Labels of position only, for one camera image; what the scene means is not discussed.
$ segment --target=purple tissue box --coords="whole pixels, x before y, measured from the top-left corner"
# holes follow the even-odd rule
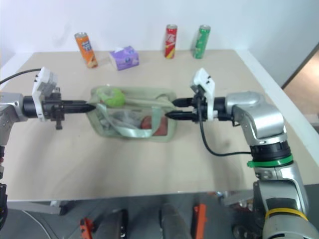
[[[132,66],[137,66],[139,64],[139,55],[131,46],[110,51],[110,59],[113,66],[118,71]]]

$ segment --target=gray floor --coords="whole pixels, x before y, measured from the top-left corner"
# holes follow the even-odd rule
[[[319,185],[307,186],[306,190],[311,205],[309,219],[319,229],[319,202],[317,200]],[[158,212],[163,203],[174,205],[189,227],[192,219],[192,207],[197,203],[205,203],[208,217],[205,227],[206,239],[232,239],[232,224],[234,222],[247,224],[251,220],[247,213],[239,213],[225,208],[218,203],[216,198],[207,193],[75,201],[71,205],[73,208],[64,216],[31,214],[48,228],[53,239],[79,239],[79,220],[81,218],[88,217],[95,220],[100,215],[109,215],[113,210],[127,209],[129,211],[130,239],[161,239]],[[9,210],[6,224],[0,232],[0,238],[45,239],[46,235],[28,215],[21,211]]]

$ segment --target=green fabric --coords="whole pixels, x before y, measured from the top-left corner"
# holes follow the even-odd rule
[[[289,157],[268,161],[268,162],[253,162],[249,161],[247,163],[247,166],[250,168],[256,168],[256,167],[278,167],[287,163],[290,163],[293,161],[293,156],[290,155]]]
[[[96,109],[88,112],[87,117],[97,134],[103,137],[144,138],[152,141],[169,141],[175,132],[176,121],[167,119],[167,135],[153,136],[158,130],[161,118],[165,113],[175,110],[171,103],[176,94],[168,89],[142,87],[110,87],[102,86],[91,90],[91,99],[88,103]],[[114,112],[133,112],[144,117],[151,116],[152,128],[139,127],[118,123],[114,120]]]

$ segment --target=beige tabletop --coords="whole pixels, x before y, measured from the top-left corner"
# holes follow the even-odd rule
[[[88,100],[92,87],[145,86],[173,89],[192,97],[189,83],[204,67],[216,83],[216,96],[263,88],[233,50],[210,50],[201,60],[189,51],[165,59],[158,51],[141,51],[140,66],[116,71],[106,52],[88,69],[79,52],[35,53],[21,70],[47,67],[58,75],[64,100]],[[34,73],[11,80],[7,92],[30,95]],[[215,157],[205,149],[199,126],[178,122],[169,143],[103,138],[85,114],[66,115],[63,130],[37,119],[16,123],[5,148],[3,183],[9,200],[75,200],[101,197],[251,189],[256,180],[246,166],[249,155]],[[205,132],[217,152],[249,150],[240,127],[206,122]],[[304,183],[318,183],[319,169],[287,125],[289,143]]]

